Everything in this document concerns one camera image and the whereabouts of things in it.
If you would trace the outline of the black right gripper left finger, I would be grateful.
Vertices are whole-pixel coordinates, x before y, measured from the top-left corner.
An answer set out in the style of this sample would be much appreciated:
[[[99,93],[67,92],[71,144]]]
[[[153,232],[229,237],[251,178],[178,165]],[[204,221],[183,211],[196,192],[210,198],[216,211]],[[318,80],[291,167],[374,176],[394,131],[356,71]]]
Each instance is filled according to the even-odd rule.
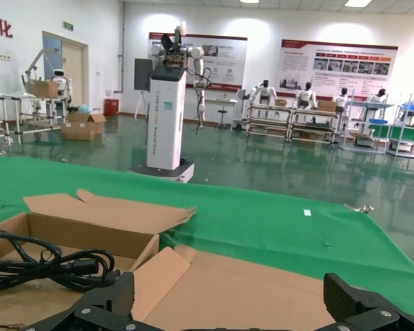
[[[70,308],[28,325],[26,330],[123,330],[132,323],[135,284],[132,272],[113,285],[86,292]]]

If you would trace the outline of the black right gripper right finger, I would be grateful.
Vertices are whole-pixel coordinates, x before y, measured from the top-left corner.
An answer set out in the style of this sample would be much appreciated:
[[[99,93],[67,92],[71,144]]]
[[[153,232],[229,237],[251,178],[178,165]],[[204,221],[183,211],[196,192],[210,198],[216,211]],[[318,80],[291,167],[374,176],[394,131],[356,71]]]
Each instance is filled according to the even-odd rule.
[[[324,304],[334,323],[324,330],[414,330],[414,316],[382,295],[355,288],[335,273],[324,275]]]

